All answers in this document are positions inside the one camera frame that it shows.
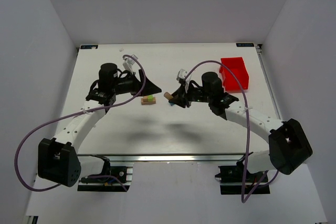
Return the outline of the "green wooden cube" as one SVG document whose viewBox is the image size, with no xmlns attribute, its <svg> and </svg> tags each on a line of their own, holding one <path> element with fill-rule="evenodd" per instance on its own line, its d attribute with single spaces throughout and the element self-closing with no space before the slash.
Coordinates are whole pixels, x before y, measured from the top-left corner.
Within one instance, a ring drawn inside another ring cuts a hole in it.
<svg viewBox="0 0 336 224">
<path fill-rule="evenodd" d="M 147 97 L 147 99 L 148 99 L 148 101 L 153 101 L 154 97 L 153 97 L 152 95 L 149 95 L 149 96 Z"/>
</svg>

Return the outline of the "natural wooden arch block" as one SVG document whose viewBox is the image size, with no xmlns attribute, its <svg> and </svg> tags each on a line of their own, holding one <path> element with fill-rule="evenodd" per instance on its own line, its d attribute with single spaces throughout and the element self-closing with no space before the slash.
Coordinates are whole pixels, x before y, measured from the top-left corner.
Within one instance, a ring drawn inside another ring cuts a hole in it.
<svg viewBox="0 0 336 224">
<path fill-rule="evenodd" d="M 164 93 L 164 97 L 165 97 L 167 100 L 171 100 L 171 99 L 173 99 L 173 96 L 172 96 L 170 93 L 168 93 L 168 92 L 165 92 L 165 93 Z"/>
</svg>

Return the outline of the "long natural wooden block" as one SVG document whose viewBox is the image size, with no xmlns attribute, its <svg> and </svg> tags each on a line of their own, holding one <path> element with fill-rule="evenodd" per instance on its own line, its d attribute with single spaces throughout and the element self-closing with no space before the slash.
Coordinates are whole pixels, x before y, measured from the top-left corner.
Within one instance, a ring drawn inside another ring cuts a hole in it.
<svg viewBox="0 0 336 224">
<path fill-rule="evenodd" d="M 146 101 L 146 102 L 141 99 L 141 104 L 142 105 L 153 105 L 153 104 L 156 104 L 156 98 L 154 98 L 153 101 Z"/>
</svg>

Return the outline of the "red plastic bin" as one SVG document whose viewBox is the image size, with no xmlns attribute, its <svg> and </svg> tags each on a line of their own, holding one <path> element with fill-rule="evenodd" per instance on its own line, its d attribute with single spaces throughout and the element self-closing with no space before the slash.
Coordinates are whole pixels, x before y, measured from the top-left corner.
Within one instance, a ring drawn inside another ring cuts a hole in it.
<svg viewBox="0 0 336 224">
<path fill-rule="evenodd" d="M 237 82 L 238 80 L 244 91 L 248 90 L 249 74 L 247 72 L 243 58 L 221 58 L 220 60 L 221 63 L 227 67 L 226 69 L 221 66 L 219 69 L 219 73 L 222 76 L 224 89 L 229 92 L 240 91 L 240 87 Z"/>
</svg>

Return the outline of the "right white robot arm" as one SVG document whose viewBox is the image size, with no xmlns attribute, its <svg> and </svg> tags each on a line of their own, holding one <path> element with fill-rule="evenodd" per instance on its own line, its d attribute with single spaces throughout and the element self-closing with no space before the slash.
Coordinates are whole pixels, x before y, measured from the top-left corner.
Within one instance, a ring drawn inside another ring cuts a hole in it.
<svg viewBox="0 0 336 224">
<path fill-rule="evenodd" d="M 277 170 L 290 175 L 313 154 L 297 120 L 282 121 L 249 109 L 237 97 L 224 91 L 216 73 L 204 73 L 201 86 L 193 80 L 179 78 L 178 82 L 180 87 L 174 93 L 164 94 L 169 103 L 182 108 L 190 107 L 192 102 L 207 103 L 216 116 L 250 129 L 266 141 L 268 150 L 250 153 L 248 158 L 237 162 L 237 166 L 246 169 L 247 173 Z"/>
</svg>

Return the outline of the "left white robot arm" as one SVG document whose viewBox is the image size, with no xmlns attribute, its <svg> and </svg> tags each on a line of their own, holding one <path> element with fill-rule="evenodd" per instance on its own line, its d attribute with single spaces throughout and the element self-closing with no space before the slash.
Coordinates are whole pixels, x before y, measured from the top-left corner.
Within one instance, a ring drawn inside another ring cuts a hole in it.
<svg viewBox="0 0 336 224">
<path fill-rule="evenodd" d="M 80 145 L 95 124 L 109 111 L 116 96 L 129 93 L 147 96 L 162 90 L 145 77 L 142 69 L 139 77 L 125 70 L 121 72 L 114 63 L 104 63 L 99 78 L 90 87 L 80 115 L 52 139 L 44 138 L 38 145 L 38 176 L 67 187 L 72 187 L 82 177 L 110 175 L 109 160 L 94 155 L 90 161 L 81 162 L 77 156 Z"/>
</svg>

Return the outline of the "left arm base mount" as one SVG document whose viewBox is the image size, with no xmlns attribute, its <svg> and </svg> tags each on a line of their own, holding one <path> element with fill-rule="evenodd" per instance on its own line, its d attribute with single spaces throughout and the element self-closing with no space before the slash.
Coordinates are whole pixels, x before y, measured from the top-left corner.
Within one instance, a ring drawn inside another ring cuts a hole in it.
<svg viewBox="0 0 336 224">
<path fill-rule="evenodd" d="M 77 191 L 126 193 L 131 185 L 133 165 L 112 163 L 102 175 L 88 175 L 79 180 Z"/>
</svg>

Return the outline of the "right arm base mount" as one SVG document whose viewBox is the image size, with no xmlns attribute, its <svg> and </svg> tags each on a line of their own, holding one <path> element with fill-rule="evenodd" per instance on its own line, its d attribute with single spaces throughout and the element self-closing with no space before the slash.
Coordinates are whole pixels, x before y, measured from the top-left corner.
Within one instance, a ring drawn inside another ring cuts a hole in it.
<svg viewBox="0 0 336 224">
<path fill-rule="evenodd" d="M 215 179 L 220 184 L 220 194 L 221 195 L 240 195 L 241 186 L 243 181 L 243 171 L 237 166 L 219 166 L 219 173 L 215 175 Z M 246 183 L 245 183 L 245 194 L 247 195 L 251 189 L 257 184 L 261 179 L 263 172 L 258 172 L 256 174 L 250 174 L 247 172 Z M 266 176 L 259 186 L 254 190 L 255 195 L 267 195 L 270 194 L 268 183 L 268 177 Z"/>
</svg>

